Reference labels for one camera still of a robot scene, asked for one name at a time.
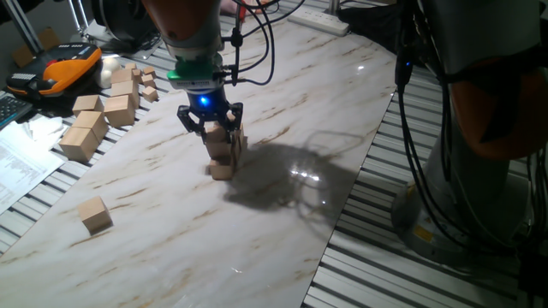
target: keyboard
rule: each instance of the keyboard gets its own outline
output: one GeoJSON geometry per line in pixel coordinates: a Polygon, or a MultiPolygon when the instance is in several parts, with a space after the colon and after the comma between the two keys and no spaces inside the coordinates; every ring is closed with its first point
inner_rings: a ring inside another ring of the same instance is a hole
{"type": "Polygon", "coordinates": [[[0,130],[29,112],[33,106],[18,98],[0,98],[0,130]]]}

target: wooden block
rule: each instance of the wooden block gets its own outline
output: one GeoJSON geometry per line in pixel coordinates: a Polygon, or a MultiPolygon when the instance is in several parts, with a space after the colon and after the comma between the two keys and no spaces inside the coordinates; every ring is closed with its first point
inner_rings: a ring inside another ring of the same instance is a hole
{"type": "Polygon", "coordinates": [[[122,127],[135,123],[135,109],[129,95],[107,98],[104,105],[104,115],[112,127],[122,127]]]}
{"type": "Polygon", "coordinates": [[[134,68],[131,70],[131,72],[134,74],[134,80],[138,83],[143,83],[143,79],[141,78],[142,72],[138,68],[134,68]]]}
{"type": "Polygon", "coordinates": [[[71,127],[59,145],[68,159],[86,163],[97,150],[99,142],[90,128],[71,127]]]}
{"type": "Polygon", "coordinates": [[[156,89],[156,82],[154,82],[154,78],[149,75],[149,74],[146,74],[143,76],[143,85],[144,86],[151,86],[153,87],[154,89],[156,89]]]}
{"type": "Polygon", "coordinates": [[[148,86],[143,90],[143,98],[152,103],[158,99],[158,92],[153,87],[148,86]]]}
{"type": "Polygon", "coordinates": [[[103,103],[99,99],[99,95],[86,95],[76,99],[72,112],[78,116],[82,110],[103,111],[103,103]]]}
{"type": "Polygon", "coordinates": [[[112,72],[110,77],[110,82],[112,85],[124,82],[124,81],[133,81],[134,72],[131,69],[118,69],[116,72],[112,72]]]}
{"type": "Polygon", "coordinates": [[[205,148],[211,159],[230,156],[232,144],[225,142],[206,143],[205,148]]]}
{"type": "Polygon", "coordinates": [[[128,63],[124,66],[125,69],[136,69],[137,68],[137,64],[135,63],[128,63]]]}
{"type": "Polygon", "coordinates": [[[129,95],[129,100],[133,104],[134,109],[139,108],[139,85],[136,81],[123,81],[112,85],[112,97],[129,95]]]}
{"type": "Polygon", "coordinates": [[[112,225],[109,210],[104,206],[103,200],[99,196],[79,204],[78,213],[90,234],[112,225]]]}
{"type": "Polygon", "coordinates": [[[230,147],[230,155],[234,158],[234,165],[238,165],[238,161],[240,160],[240,154],[241,154],[241,143],[240,139],[235,138],[234,142],[232,142],[232,146],[230,147]]]}
{"type": "Polygon", "coordinates": [[[220,126],[209,127],[205,131],[206,143],[226,142],[226,131],[220,126]]]}
{"type": "Polygon", "coordinates": [[[90,128],[99,143],[103,141],[109,126],[104,120],[103,111],[82,111],[72,127],[90,128]]]}
{"type": "Polygon", "coordinates": [[[230,180],[234,176],[234,160],[230,156],[212,159],[209,162],[209,171],[213,180],[230,180]]]}
{"type": "Polygon", "coordinates": [[[150,75],[152,76],[152,78],[156,78],[156,71],[154,70],[153,67],[146,67],[143,69],[143,74],[145,75],[150,75]]]}

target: electrical wire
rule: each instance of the electrical wire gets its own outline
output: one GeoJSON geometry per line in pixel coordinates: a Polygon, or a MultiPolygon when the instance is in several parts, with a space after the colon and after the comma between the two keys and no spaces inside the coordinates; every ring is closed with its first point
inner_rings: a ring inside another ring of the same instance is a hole
{"type": "MultiPolygon", "coordinates": [[[[298,8],[301,7],[301,5],[305,2],[305,0],[301,0],[299,2],[299,4],[297,4],[297,6],[295,6],[293,9],[291,9],[289,12],[285,13],[284,15],[278,17],[278,18],[275,18],[273,19],[272,21],[269,21],[269,23],[274,23],[274,22],[278,22],[278,21],[281,21],[285,18],[287,18],[289,15],[293,14],[293,12],[295,12],[298,8]]],[[[244,34],[243,37],[246,38],[248,36],[250,36],[251,34],[255,33],[257,30],[260,29],[260,26],[258,27],[255,27],[253,30],[249,31],[248,33],[244,34]]]]}
{"type": "Polygon", "coordinates": [[[260,9],[263,11],[263,15],[265,16],[265,24],[268,26],[268,32],[270,34],[270,40],[271,40],[271,72],[266,79],[266,81],[259,82],[255,80],[249,80],[249,79],[238,79],[238,83],[240,82],[249,82],[251,84],[257,85],[257,86],[265,86],[268,83],[271,82],[272,76],[274,75],[274,68],[276,66],[276,47],[274,44],[274,32],[272,31],[272,24],[270,19],[268,18],[268,15],[265,14],[265,7],[260,4],[260,0],[255,0],[257,4],[261,7],[260,9]]]}
{"type": "Polygon", "coordinates": [[[255,12],[253,12],[252,9],[246,7],[246,10],[249,11],[249,13],[251,13],[253,18],[255,18],[255,20],[257,21],[257,23],[259,23],[260,29],[263,31],[263,35],[265,35],[266,44],[265,44],[265,53],[263,54],[263,56],[256,63],[246,68],[240,69],[240,73],[246,72],[252,68],[257,67],[259,64],[261,64],[268,57],[268,52],[270,50],[270,40],[268,39],[268,35],[266,34],[265,25],[260,21],[260,18],[257,16],[257,14],[255,14],[255,12]]]}
{"type": "Polygon", "coordinates": [[[235,2],[236,4],[241,5],[242,7],[247,7],[247,8],[250,8],[250,9],[266,9],[266,8],[268,8],[268,7],[270,7],[270,6],[274,5],[274,4],[276,4],[276,3],[279,4],[279,2],[280,2],[281,0],[272,0],[272,1],[270,1],[270,2],[268,2],[268,3],[264,3],[264,4],[261,3],[260,1],[258,1],[257,3],[258,3],[259,5],[251,5],[251,4],[243,3],[243,2],[240,1],[240,0],[232,0],[232,1],[235,2]]]}

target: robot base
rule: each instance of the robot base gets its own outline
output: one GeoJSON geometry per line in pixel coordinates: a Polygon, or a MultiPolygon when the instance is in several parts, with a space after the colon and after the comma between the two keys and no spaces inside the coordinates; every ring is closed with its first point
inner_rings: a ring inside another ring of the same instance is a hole
{"type": "MultiPolygon", "coordinates": [[[[440,138],[424,167],[432,198],[451,221],[491,246],[511,242],[530,217],[527,213],[529,181],[509,174],[509,162],[477,157],[466,145],[458,127],[453,132],[451,181],[444,178],[440,138]]],[[[441,227],[453,239],[474,251],[485,250],[431,208],[441,227]]],[[[391,218],[400,239],[424,258],[458,266],[477,256],[436,227],[413,182],[396,195],[391,218]]]]}
{"type": "MultiPolygon", "coordinates": [[[[447,239],[436,228],[414,190],[414,184],[404,187],[396,195],[392,204],[392,225],[403,243],[424,258],[451,266],[470,261],[468,250],[447,239]]],[[[468,237],[453,226],[446,222],[442,222],[442,226],[460,242],[468,242],[468,237]]]]}

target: orange tool case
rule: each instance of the orange tool case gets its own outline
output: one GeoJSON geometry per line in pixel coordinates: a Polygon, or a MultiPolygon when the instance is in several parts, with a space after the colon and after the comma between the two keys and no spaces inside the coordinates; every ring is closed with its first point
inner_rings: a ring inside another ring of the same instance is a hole
{"type": "Polygon", "coordinates": [[[101,59],[94,44],[60,44],[45,51],[8,77],[8,88],[24,98],[40,100],[76,96],[92,78],[101,59]]]}

